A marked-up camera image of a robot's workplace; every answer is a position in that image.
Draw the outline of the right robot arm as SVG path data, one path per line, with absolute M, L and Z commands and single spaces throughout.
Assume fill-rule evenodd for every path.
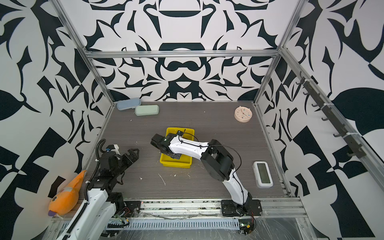
M 262 212 L 259 200 L 254 200 L 251 193 L 242 185 L 237 176 L 233 156 L 217 140 L 196 142 L 183 138 L 183 134 L 155 134 L 151 145 L 162 154 L 173 159 L 182 155 L 200 160 L 208 174 L 224 184 L 230 193 L 230 200 L 221 201 L 222 215 L 225 217 L 259 216 Z

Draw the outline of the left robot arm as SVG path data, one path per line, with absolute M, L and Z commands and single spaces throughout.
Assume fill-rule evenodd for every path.
M 86 184 L 85 199 L 59 240 L 98 240 L 103 235 L 110 219 L 127 209 L 122 193 L 113 189 L 139 155 L 139 149 L 129 149 L 120 155 L 117 146 L 97 154 L 97 168 Z

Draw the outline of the yellow plastic bin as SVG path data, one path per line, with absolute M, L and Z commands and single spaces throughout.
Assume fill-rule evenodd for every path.
M 194 141 L 195 130 L 188 128 L 167 128 L 166 135 L 168 134 L 176 134 L 178 131 L 184 132 L 183 137 L 187 140 Z M 189 169 L 192 165 L 193 158 L 188 157 L 186 155 L 181 155 L 179 159 L 173 159 L 165 154 L 161 154 L 160 163 L 165 167 L 173 167 L 173 168 L 185 168 Z

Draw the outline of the green glasses case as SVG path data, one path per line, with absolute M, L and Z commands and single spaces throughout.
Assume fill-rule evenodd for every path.
M 153 116 L 160 112 L 158 105 L 140 105 L 135 108 L 136 116 Z

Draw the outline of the blue glasses case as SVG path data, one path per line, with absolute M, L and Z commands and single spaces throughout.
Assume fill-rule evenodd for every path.
M 136 107 L 140 106 L 141 103 L 142 101 L 140 98 L 122 100 L 117 102 L 117 109 L 119 111 L 135 109 Z

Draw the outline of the orange plush toy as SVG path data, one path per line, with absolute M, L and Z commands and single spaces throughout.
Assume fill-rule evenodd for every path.
M 59 191 L 49 204 L 48 216 L 63 216 L 69 213 L 79 200 L 79 193 L 86 170 L 80 172 L 70 183 Z

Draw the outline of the pink round clock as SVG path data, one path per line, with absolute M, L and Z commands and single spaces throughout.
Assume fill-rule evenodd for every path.
M 234 117 L 240 123 L 247 123 L 251 120 L 253 113 L 251 109 L 239 106 L 235 109 Z

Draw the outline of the white digital clock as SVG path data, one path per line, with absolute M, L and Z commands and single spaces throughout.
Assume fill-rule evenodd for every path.
M 253 163 L 253 171 L 258 188 L 269 189 L 274 183 L 267 162 L 256 161 Z

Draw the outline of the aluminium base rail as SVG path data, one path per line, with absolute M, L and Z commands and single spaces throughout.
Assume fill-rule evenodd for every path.
M 126 224 L 128 221 L 138 220 L 196 220 L 196 219 L 299 219 L 308 220 L 309 217 L 299 198 L 261 198 L 262 212 L 259 216 L 225 217 L 222 215 L 221 201 L 230 199 L 124 199 L 126 210 L 114 215 L 111 221 Z M 75 211 L 70 211 L 63 220 L 72 220 L 81 204 Z

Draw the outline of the black wall hook rack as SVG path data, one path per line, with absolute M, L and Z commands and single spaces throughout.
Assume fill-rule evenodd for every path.
M 357 157 L 359 159 L 367 155 L 363 149 L 362 141 L 358 138 L 358 133 L 353 131 L 351 127 L 347 126 L 347 121 L 344 120 L 340 111 L 336 106 L 331 103 L 327 96 L 321 91 L 313 79 L 307 79 L 300 72 L 300 81 L 297 83 L 304 87 L 306 92 L 304 95 L 310 96 L 315 103 L 312 105 L 314 108 L 319 109 L 325 115 L 322 121 L 329 121 L 336 129 L 333 134 L 335 138 L 342 138 L 351 149 L 352 153 L 347 153 L 349 157 Z

